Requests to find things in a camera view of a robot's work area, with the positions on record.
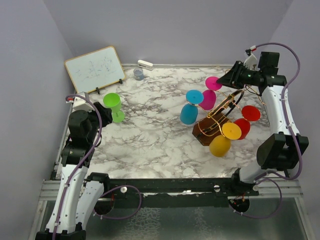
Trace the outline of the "magenta wine glass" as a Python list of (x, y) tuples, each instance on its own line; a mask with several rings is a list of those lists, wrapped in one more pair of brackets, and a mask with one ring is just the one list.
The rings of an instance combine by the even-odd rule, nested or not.
[(199, 104), (201, 108), (208, 111), (214, 108), (216, 103), (216, 91), (222, 88), (222, 84), (217, 83), (219, 78), (216, 76), (210, 76), (205, 80), (205, 86), (207, 90), (202, 92), (203, 101)]

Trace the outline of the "blue wine glass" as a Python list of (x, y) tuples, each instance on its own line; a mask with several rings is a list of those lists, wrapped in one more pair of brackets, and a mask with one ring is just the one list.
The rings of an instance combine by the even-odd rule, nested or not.
[(185, 125), (192, 125), (198, 117), (197, 105), (203, 102), (204, 96), (199, 90), (189, 90), (185, 95), (187, 104), (183, 106), (180, 112), (180, 121)]

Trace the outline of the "green wine glass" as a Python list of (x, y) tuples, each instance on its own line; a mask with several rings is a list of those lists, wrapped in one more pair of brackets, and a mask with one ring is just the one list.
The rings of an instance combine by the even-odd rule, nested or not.
[(125, 119), (125, 114), (121, 110), (122, 102), (117, 93), (108, 93), (103, 97), (103, 103), (111, 109), (112, 120), (114, 123), (121, 123)]

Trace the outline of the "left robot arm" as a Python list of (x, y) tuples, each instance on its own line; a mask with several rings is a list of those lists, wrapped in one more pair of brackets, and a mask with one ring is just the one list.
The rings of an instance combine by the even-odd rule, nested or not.
[(112, 121), (111, 109), (99, 102), (88, 110), (75, 110), (69, 115), (69, 136), (61, 151), (61, 180), (56, 202), (45, 230), (37, 232), (37, 240), (86, 238), (86, 226), (96, 202), (110, 193), (109, 176), (94, 173), (89, 176), (83, 193), (81, 189), (99, 142), (97, 135)]

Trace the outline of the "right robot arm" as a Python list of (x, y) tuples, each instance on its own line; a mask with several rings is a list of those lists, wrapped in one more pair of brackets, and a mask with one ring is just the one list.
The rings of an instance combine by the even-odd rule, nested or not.
[(287, 172), (302, 167), (302, 155), (309, 145), (295, 125), (288, 100), (286, 77), (278, 74), (278, 52), (260, 54), (258, 69), (251, 70), (243, 62), (236, 61), (231, 70), (217, 83), (242, 90), (255, 86), (259, 90), (270, 125), (270, 137), (258, 147), (256, 161), (237, 169), (231, 177), (229, 189), (240, 196), (251, 190), (256, 181), (267, 174)]

